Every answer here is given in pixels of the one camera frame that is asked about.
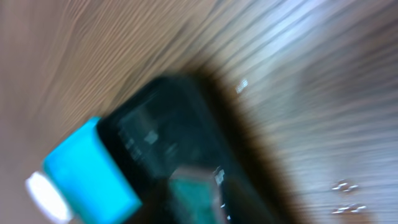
blue cap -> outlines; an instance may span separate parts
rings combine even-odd
[[[44,160],[43,170],[85,223],[121,223],[142,205],[91,118]]]

wooden surface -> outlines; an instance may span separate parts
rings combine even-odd
[[[24,180],[90,116],[164,70],[202,70],[300,222],[345,223],[331,210],[364,203],[355,220],[397,223],[397,12],[392,0],[1,0],[1,222],[45,223]],[[330,191],[339,179],[360,188]]]

teal component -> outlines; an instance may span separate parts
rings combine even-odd
[[[169,187],[174,197],[188,213],[189,223],[218,224],[213,211],[213,193],[208,182],[173,179],[169,182]]]
[[[43,170],[85,223],[121,223],[142,205],[91,118],[44,160]]]

white round tip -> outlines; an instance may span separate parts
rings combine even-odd
[[[73,218],[67,202],[46,176],[34,172],[25,186],[36,206],[52,223],[66,224]]]

